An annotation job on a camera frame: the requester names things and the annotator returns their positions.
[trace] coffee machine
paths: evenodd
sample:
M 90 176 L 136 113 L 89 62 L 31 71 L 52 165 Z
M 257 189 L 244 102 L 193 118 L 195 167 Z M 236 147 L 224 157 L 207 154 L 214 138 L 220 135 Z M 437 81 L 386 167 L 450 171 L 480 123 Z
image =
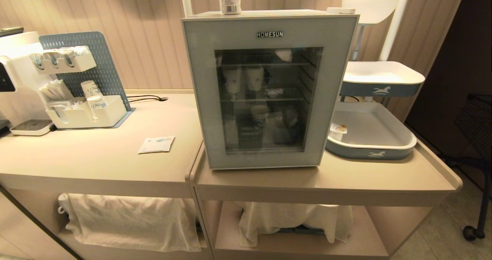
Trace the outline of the coffee machine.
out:
M 0 127 L 14 135 L 41 136 L 53 126 L 39 88 L 54 79 L 38 74 L 29 57 L 42 51 L 37 32 L 0 37 Z

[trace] pegboard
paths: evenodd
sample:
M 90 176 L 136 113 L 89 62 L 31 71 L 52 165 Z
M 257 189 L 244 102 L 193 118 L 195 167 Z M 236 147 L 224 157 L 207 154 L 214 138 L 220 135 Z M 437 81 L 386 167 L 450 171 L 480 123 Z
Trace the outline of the pegboard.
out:
M 79 32 L 39 36 L 43 49 L 88 46 L 93 54 L 96 67 L 83 72 L 60 73 L 58 79 L 63 79 L 72 95 L 83 97 L 84 92 L 80 83 L 93 80 L 103 95 L 120 95 L 127 111 L 131 111 L 118 72 L 109 53 L 108 45 L 101 32 Z

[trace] wall panel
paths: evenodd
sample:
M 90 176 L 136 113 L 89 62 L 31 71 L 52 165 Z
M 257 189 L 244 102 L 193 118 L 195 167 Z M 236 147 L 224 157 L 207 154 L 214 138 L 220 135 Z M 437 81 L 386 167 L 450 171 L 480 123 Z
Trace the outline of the wall panel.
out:
M 427 76 L 461 0 L 409 0 L 389 60 Z M 191 0 L 194 13 L 217 11 L 218 0 Z M 243 10 L 339 7 L 341 0 L 242 0 Z M 181 0 L 0 0 L 0 28 L 40 34 L 104 33 L 125 88 L 192 88 L 180 18 Z M 391 17 L 366 27 L 358 60 L 379 57 Z M 401 120 L 414 98 L 392 99 Z
M 0 28 L 102 32 L 125 88 L 192 88 L 181 0 L 0 0 L 0 8 Z

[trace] white cloth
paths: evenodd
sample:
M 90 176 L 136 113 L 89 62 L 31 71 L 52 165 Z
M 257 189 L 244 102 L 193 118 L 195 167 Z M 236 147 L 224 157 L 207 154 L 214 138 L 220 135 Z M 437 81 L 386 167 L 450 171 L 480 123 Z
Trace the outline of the white cloth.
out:
M 66 228 L 87 245 L 151 251 L 201 251 L 192 199 L 63 193 Z
M 236 202 L 244 209 L 239 222 L 241 247 L 255 247 L 258 234 L 273 234 L 281 228 L 319 228 L 328 242 L 347 241 L 353 220 L 352 207 L 324 204 L 291 204 L 268 202 Z

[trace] cable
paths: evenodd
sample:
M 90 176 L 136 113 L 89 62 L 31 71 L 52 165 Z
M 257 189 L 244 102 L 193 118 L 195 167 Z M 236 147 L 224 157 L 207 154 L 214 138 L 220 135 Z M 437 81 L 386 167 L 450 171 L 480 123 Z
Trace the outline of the cable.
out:
M 357 99 L 357 102 L 360 102 L 360 100 L 352 95 L 348 95 L 347 97 L 351 97 L 351 98 L 354 98 L 354 99 Z
M 135 101 L 141 101 L 141 100 L 157 100 L 157 101 L 166 101 L 168 100 L 169 98 L 167 97 L 158 97 L 156 95 L 131 95 L 127 98 L 133 98 L 133 97 L 144 97 L 144 98 L 140 98 L 140 99 L 134 99 L 134 100 L 129 100 L 128 102 L 132 103 L 132 102 L 135 102 Z

